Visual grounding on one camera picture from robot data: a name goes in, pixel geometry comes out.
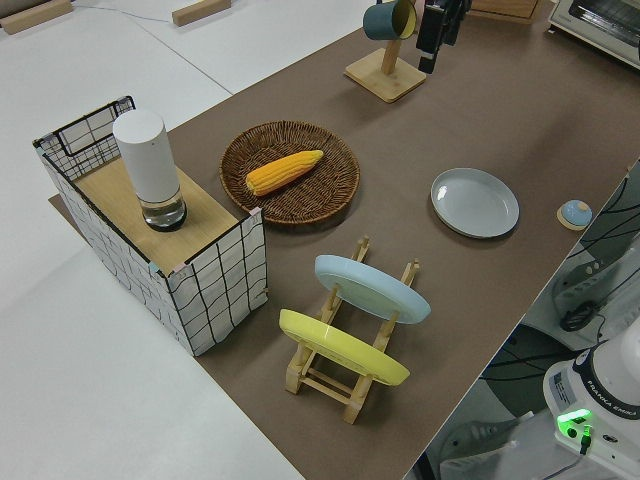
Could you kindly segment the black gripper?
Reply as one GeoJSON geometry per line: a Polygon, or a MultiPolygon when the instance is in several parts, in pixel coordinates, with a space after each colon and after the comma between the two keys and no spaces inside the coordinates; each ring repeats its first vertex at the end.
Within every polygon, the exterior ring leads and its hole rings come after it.
{"type": "Polygon", "coordinates": [[[424,73],[434,71],[446,20],[447,11],[444,4],[425,5],[416,41],[416,48],[420,51],[418,68],[424,73]]]}

